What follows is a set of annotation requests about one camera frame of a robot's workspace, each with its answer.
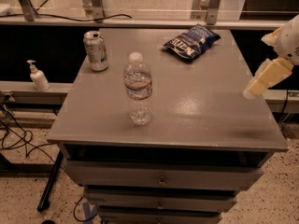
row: hand sanitizer bottle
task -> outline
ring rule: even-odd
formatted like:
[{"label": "hand sanitizer bottle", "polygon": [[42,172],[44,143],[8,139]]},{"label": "hand sanitizer bottle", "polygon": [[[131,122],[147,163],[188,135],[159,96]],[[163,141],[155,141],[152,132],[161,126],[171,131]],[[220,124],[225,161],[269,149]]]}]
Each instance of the hand sanitizer bottle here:
[{"label": "hand sanitizer bottle", "polygon": [[45,74],[36,68],[34,65],[36,61],[28,60],[27,62],[29,63],[29,68],[31,70],[30,78],[34,81],[36,88],[39,91],[46,91],[50,87],[50,84],[46,79]]}]

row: metal post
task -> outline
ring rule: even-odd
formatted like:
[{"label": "metal post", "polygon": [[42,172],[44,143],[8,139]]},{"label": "metal post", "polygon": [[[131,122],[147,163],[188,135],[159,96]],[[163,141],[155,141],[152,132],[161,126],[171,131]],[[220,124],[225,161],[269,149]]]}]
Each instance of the metal post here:
[{"label": "metal post", "polygon": [[214,25],[216,23],[220,3],[221,0],[209,0],[207,15],[206,15],[207,25]]},{"label": "metal post", "polygon": [[105,17],[103,10],[103,1],[102,0],[92,0],[93,5],[93,18],[102,19]]},{"label": "metal post", "polygon": [[36,17],[36,12],[33,9],[30,0],[19,0],[21,4],[22,12],[24,13],[24,18],[27,21],[34,21]]}]

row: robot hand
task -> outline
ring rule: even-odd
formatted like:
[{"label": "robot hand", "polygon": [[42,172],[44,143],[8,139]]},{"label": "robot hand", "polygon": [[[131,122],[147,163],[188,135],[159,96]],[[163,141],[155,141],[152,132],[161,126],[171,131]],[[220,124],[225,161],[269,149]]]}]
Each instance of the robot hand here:
[{"label": "robot hand", "polygon": [[273,61],[266,59],[261,64],[243,91],[247,99],[262,95],[270,87],[289,77],[294,65],[299,65],[299,15],[272,34],[265,35],[262,41],[274,47],[278,58]]}]

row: bottle cap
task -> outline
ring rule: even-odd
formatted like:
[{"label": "bottle cap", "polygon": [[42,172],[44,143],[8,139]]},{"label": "bottle cap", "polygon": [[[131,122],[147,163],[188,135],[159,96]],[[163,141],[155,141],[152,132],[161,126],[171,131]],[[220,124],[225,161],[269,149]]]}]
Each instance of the bottle cap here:
[{"label": "bottle cap", "polygon": [[30,68],[31,72],[35,72],[35,71],[37,71],[37,68],[36,68],[36,66],[34,65],[34,63],[35,63],[36,61],[28,60],[27,62],[30,64],[29,68]]},{"label": "bottle cap", "polygon": [[139,52],[132,52],[129,55],[129,63],[140,64],[142,62],[143,62],[143,56],[142,56],[141,53],[139,53]]}]

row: drawer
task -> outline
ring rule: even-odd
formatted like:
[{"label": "drawer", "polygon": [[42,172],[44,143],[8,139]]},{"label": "drawer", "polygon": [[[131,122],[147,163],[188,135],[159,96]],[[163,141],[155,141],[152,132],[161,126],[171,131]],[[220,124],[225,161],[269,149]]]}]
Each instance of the drawer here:
[{"label": "drawer", "polygon": [[64,168],[80,185],[170,189],[246,190],[262,174],[249,167],[156,165],[65,161]]},{"label": "drawer", "polygon": [[200,212],[157,211],[149,209],[98,208],[101,219],[112,223],[216,224],[221,216]]},{"label": "drawer", "polygon": [[227,212],[236,204],[232,191],[197,189],[142,189],[96,187],[85,189],[84,196],[92,205]]}]

